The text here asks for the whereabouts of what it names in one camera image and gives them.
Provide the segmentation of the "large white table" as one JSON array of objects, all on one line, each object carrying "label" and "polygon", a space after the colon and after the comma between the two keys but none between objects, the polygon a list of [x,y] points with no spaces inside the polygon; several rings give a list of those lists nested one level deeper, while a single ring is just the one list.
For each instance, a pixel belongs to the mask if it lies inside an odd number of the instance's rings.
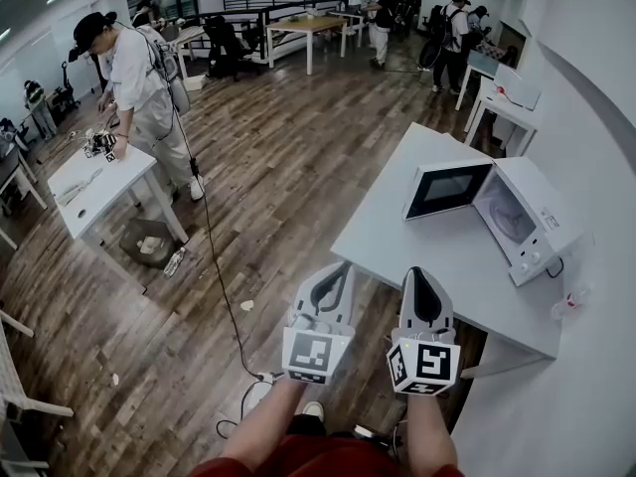
[{"label": "large white table", "polygon": [[409,222],[402,217],[418,167],[480,156],[448,134],[412,123],[331,246],[334,254],[394,288],[409,268],[423,268],[448,293],[457,319],[511,344],[493,361],[464,369],[464,379],[553,360],[561,334],[551,316],[561,281],[541,275],[515,286],[506,256],[474,208]]}]

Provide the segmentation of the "black top table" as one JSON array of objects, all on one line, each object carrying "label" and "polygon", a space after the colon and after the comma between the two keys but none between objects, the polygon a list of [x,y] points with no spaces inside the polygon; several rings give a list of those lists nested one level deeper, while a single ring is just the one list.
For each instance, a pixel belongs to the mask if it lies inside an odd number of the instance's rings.
[{"label": "black top table", "polygon": [[43,211],[48,209],[48,205],[36,190],[38,179],[17,145],[10,145],[7,153],[0,158],[0,215],[3,213],[2,195],[13,183],[18,187],[22,186],[28,194],[32,195]]}]

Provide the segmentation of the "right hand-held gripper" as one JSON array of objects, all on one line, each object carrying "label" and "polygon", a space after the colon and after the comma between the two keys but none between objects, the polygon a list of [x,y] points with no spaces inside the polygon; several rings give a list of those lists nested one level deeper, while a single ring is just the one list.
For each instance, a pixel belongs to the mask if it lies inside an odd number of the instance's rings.
[{"label": "right hand-held gripper", "polygon": [[392,330],[387,352],[396,393],[434,397],[455,384],[461,348],[452,325],[453,304],[441,283],[421,267],[410,268],[401,286],[399,328]]}]

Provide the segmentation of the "wooden top table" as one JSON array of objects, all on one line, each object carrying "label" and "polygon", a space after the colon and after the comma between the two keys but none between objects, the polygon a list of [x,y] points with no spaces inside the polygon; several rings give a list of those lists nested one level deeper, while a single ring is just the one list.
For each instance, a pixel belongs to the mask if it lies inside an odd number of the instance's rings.
[{"label": "wooden top table", "polygon": [[274,53],[273,46],[273,32],[286,32],[303,34],[306,39],[306,74],[308,76],[313,75],[313,37],[319,32],[327,30],[341,30],[341,46],[340,57],[344,59],[346,57],[347,49],[347,32],[348,21],[344,18],[335,16],[320,16],[320,17],[303,17],[297,21],[277,22],[271,23],[265,26],[266,41],[267,41],[267,60],[268,66],[272,70],[274,68],[274,62],[276,55]]}]

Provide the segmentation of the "clear bottle with red label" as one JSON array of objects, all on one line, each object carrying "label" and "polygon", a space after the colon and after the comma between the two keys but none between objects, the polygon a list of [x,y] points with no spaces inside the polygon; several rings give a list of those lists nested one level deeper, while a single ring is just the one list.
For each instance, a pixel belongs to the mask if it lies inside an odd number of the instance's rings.
[{"label": "clear bottle with red label", "polygon": [[591,292],[592,286],[589,284],[575,286],[571,292],[553,306],[552,317],[555,320],[561,320],[564,316],[584,306],[588,302]]}]

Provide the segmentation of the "person's right forearm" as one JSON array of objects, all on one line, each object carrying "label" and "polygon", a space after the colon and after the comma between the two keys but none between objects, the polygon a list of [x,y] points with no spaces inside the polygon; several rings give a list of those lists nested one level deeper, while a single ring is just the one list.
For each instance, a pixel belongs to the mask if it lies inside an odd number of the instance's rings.
[{"label": "person's right forearm", "polygon": [[442,467],[457,466],[457,452],[436,397],[409,395],[406,453],[413,477],[432,477]]}]

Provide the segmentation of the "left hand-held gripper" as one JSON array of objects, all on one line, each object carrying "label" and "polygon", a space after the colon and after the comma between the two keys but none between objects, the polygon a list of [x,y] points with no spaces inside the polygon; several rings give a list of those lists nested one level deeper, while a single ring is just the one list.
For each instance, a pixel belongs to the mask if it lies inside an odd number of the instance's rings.
[{"label": "left hand-held gripper", "polygon": [[291,315],[283,330],[282,370],[287,378],[320,386],[331,383],[355,336],[355,329],[346,325],[352,317],[354,285],[355,268],[349,261],[329,264],[301,283],[293,309],[335,322]]}]

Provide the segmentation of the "dark waste bin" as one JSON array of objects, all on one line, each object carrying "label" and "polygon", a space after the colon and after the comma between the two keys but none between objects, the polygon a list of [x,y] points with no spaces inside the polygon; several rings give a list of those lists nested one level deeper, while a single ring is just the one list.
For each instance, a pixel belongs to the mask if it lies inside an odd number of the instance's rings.
[{"label": "dark waste bin", "polygon": [[163,269],[178,248],[165,223],[137,218],[125,226],[119,247],[132,261],[157,269]]}]

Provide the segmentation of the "person's left forearm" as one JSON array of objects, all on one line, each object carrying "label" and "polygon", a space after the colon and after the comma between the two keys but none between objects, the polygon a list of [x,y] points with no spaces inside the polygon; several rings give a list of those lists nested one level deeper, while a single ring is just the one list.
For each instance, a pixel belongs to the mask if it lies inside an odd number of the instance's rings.
[{"label": "person's left forearm", "polygon": [[285,436],[306,387],[289,379],[278,381],[234,429],[221,457],[254,472]]}]

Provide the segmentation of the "white side table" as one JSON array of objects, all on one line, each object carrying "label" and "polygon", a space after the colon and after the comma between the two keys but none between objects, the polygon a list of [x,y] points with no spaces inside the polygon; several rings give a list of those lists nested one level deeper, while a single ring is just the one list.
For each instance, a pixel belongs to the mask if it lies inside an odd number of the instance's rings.
[{"label": "white side table", "polygon": [[464,95],[466,93],[469,79],[473,73],[479,74],[482,77],[486,77],[493,80],[496,75],[499,62],[491,57],[488,57],[482,53],[471,50],[468,55],[467,66],[464,72],[463,80],[460,86],[460,91],[457,96],[455,104],[455,110],[458,111],[462,105]]},{"label": "white side table", "polygon": [[481,77],[479,90],[464,128],[466,132],[465,145],[473,145],[477,128],[485,111],[503,117],[523,130],[520,139],[513,138],[512,134],[509,139],[502,142],[502,146],[509,157],[524,155],[540,128],[543,120],[542,111],[538,107],[535,110],[529,110],[513,104],[496,91],[496,86],[491,79]]}]

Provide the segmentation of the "clear water bottle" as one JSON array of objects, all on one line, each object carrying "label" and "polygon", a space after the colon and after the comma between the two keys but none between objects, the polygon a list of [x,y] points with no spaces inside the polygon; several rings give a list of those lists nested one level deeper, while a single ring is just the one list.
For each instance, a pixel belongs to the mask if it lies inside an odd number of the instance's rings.
[{"label": "clear water bottle", "polygon": [[186,249],[182,246],[170,257],[169,261],[166,263],[163,269],[163,273],[167,277],[172,277],[176,273],[177,269],[179,268],[185,257],[185,254]]}]

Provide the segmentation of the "black office chair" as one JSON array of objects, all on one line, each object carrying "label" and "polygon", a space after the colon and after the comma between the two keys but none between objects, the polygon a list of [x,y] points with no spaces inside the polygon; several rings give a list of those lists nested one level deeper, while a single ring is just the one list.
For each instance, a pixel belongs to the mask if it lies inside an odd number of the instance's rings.
[{"label": "black office chair", "polygon": [[207,72],[209,79],[232,78],[238,81],[239,74],[261,74],[258,64],[245,57],[249,50],[242,46],[234,27],[223,16],[207,19],[203,29],[211,42]]}]

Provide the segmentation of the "red t-shirt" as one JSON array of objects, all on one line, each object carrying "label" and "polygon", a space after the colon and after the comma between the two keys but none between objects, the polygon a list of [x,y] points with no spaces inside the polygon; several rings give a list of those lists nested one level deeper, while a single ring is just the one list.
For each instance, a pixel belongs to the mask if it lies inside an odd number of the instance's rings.
[{"label": "red t-shirt", "polygon": [[187,477],[400,477],[400,469],[377,445],[342,434],[329,436],[318,417],[297,414],[281,444],[255,471],[219,457]]}]

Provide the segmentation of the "black wheeled stand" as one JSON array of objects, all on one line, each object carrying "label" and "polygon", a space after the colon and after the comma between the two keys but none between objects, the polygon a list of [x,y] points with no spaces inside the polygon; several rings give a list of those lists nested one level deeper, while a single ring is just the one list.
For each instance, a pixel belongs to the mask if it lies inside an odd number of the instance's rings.
[{"label": "black wheeled stand", "polygon": [[68,63],[62,62],[63,85],[57,87],[49,96],[49,107],[52,114],[63,118],[67,113],[77,109],[80,102],[75,99],[74,89],[68,77]]}]

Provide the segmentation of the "white box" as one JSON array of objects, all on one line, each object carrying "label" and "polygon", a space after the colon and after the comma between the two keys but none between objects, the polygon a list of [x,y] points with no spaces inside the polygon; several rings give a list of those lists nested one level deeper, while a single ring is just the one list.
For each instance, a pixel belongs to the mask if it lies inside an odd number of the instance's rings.
[{"label": "white box", "polygon": [[[498,93],[497,85],[502,85],[505,93]],[[515,69],[504,64],[497,68],[494,86],[496,93],[503,95],[516,106],[530,111],[536,109],[542,93],[535,84],[523,79]]]},{"label": "white box", "polygon": [[408,184],[402,218],[411,221],[470,206],[494,167],[492,159],[418,166]]}]

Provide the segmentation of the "small white table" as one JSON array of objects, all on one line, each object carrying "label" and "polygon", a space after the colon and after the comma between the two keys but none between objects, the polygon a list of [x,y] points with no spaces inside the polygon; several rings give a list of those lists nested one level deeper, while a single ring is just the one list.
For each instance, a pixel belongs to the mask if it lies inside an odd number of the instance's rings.
[{"label": "small white table", "polygon": [[102,247],[92,227],[124,195],[131,195],[135,184],[143,181],[158,202],[172,235],[189,241],[168,196],[154,175],[156,160],[130,146],[123,159],[108,163],[101,155],[86,158],[80,149],[48,180],[59,213],[75,240],[85,244],[110,270],[140,294],[146,287],[139,283]]}]

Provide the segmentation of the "idle hand-held gripper set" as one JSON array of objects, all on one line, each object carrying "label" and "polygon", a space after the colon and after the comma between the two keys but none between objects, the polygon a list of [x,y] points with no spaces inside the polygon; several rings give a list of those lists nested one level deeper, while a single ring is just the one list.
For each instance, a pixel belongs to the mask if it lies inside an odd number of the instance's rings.
[{"label": "idle hand-held gripper set", "polygon": [[83,147],[83,154],[86,158],[94,158],[99,155],[110,163],[117,159],[115,147],[117,145],[117,136],[107,130],[93,130],[89,128],[84,138],[86,144]]}]

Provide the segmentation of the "white microwave body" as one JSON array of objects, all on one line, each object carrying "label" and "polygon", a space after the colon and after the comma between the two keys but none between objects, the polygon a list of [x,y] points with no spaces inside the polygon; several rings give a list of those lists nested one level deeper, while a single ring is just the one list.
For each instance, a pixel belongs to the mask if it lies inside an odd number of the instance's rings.
[{"label": "white microwave body", "polygon": [[583,235],[581,221],[546,176],[523,156],[485,162],[471,205],[507,257],[517,286],[557,263]]}]

